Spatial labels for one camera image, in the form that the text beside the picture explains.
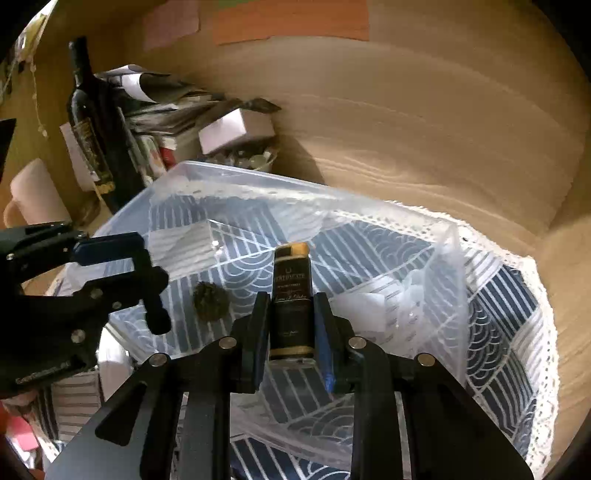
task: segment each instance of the transparent plastic lid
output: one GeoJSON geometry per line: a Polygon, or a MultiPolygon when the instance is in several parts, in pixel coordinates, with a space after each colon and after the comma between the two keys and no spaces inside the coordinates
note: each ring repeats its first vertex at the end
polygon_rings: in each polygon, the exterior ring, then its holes
{"type": "MultiPolygon", "coordinates": [[[[144,237],[153,263],[170,275],[162,299],[171,332],[150,334],[142,306],[111,315],[111,330],[140,361],[156,351],[188,355],[227,335],[236,318],[251,312],[258,291],[271,292],[275,247],[305,241],[314,290],[326,292],[356,333],[396,355],[430,352],[465,380],[465,274],[451,222],[323,185],[183,162],[97,236],[130,231],[144,237]],[[202,281],[228,295],[228,312],[219,320],[199,318],[193,306],[202,281]]],[[[60,294],[131,268],[129,260],[70,264],[60,294]]],[[[232,421],[295,455],[346,468],[352,409],[350,396],[324,390],[317,369],[268,367],[257,394],[233,398],[232,421]]]]}

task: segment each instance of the dark wine bottle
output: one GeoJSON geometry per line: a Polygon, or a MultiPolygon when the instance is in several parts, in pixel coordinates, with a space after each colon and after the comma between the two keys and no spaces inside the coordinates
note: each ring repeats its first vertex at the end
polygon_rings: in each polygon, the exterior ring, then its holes
{"type": "Polygon", "coordinates": [[[92,73],[86,37],[69,47],[74,67],[74,91],[67,106],[70,125],[97,191],[115,213],[144,183],[131,158],[112,88],[92,73]]]}

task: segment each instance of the white box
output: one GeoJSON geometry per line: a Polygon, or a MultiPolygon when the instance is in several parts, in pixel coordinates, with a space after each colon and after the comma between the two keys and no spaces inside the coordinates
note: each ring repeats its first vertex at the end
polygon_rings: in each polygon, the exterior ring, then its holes
{"type": "Polygon", "coordinates": [[[266,113],[237,108],[199,132],[204,154],[252,140],[274,137],[271,117],[266,113]]]}

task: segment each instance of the pink paper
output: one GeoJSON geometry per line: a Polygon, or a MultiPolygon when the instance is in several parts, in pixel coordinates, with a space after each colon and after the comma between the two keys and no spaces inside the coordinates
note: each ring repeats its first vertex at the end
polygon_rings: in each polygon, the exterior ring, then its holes
{"type": "Polygon", "coordinates": [[[198,0],[168,0],[142,19],[144,51],[165,47],[199,31],[198,0]]]}

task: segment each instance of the blue and white cloth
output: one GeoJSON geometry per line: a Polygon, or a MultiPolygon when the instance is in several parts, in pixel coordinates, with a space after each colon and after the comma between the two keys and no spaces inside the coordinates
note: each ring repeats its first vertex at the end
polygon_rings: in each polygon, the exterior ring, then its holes
{"type": "MultiPolygon", "coordinates": [[[[145,219],[134,215],[132,222],[120,219],[119,224],[123,229],[108,233],[139,231],[154,262],[171,275],[163,294],[173,318],[170,333],[151,335],[141,307],[112,318],[118,332],[133,338],[133,349],[143,352],[144,358],[154,351],[185,355],[227,335],[234,319],[250,313],[257,291],[270,291],[273,250],[288,241],[309,241],[314,286],[329,295],[384,275],[392,283],[382,282],[371,291],[387,291],[409,271],[423,268],[434,253],[432,244],[420,236],[361,220],[302,214],[298,206],[286,213],[284,206],[273,202],[237,197],[173,195],[152,203],[145,219]],[[204,323],[196,318],[191,294],[199,281],[218,283],[230,292],[230,311],[219,322],[204,323]]],[[[466,248],[463,253],[466,286],[462,294],[468,296],[469,306],[466,388],[517,451],[528,458],[538,391],[544,382],[542,314],[519,270],[504,264],[493,252],[466,248]]],[[[102,274],[131,268],[128,260],[112,262],[102,274]]],[[[72,289],[66,280],[60,294],[72,289]]],[[[441,324],[453,314],[445,311],[446,305],[454,308],[450,299],[457,293],[453,289],[454,285],[444,284],[438,290],[439,304],[433,310],[441,324]],[[450,291],[451,297],[446,297],[444,292],[450,291]]],[[[454,353],[453,345],[445,347],[447,353],[454,353]]],[[[350,397],[329,395],[317,371],[268,372],[260,395],[265,408],[255,406],[253,411],[258,414],[288,425],[297,434],[329,437],[345,451],[350,448],[350,397]]],[[[232,438],[232,466],[244,478],[348,478],[344,470],[311,461],[314,452],[307,452],[308,459],[303,459],[273,448],[276,442],[260,440],[248,433],[232,438]]]]}

